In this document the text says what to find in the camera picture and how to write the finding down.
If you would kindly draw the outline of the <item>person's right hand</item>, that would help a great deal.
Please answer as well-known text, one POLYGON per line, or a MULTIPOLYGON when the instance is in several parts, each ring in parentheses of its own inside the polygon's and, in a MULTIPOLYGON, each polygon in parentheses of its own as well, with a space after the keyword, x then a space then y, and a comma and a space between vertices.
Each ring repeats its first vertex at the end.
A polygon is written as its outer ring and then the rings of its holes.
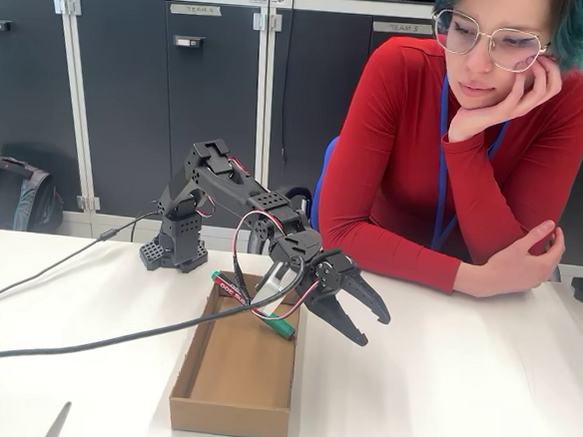
POLYGON ((564 233, 552 220, 494 254, 482 265, 462 262, 453 290, 473 297, 491 297, 533 289, 546 281, 561 260, 564 233))

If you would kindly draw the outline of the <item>person's left hand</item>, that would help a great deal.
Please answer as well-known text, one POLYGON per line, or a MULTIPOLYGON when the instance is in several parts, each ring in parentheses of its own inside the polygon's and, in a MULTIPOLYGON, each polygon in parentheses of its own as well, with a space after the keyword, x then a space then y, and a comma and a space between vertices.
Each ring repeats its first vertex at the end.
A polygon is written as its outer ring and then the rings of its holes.
POLYGON ((562 89, 556 61, 539 57, 526 73, 516 73, 505 98, 492 106, 461 108, 452 119, 446 137, 450 143, 463 142, 496 124, 517 119, 549 101, 562 89))

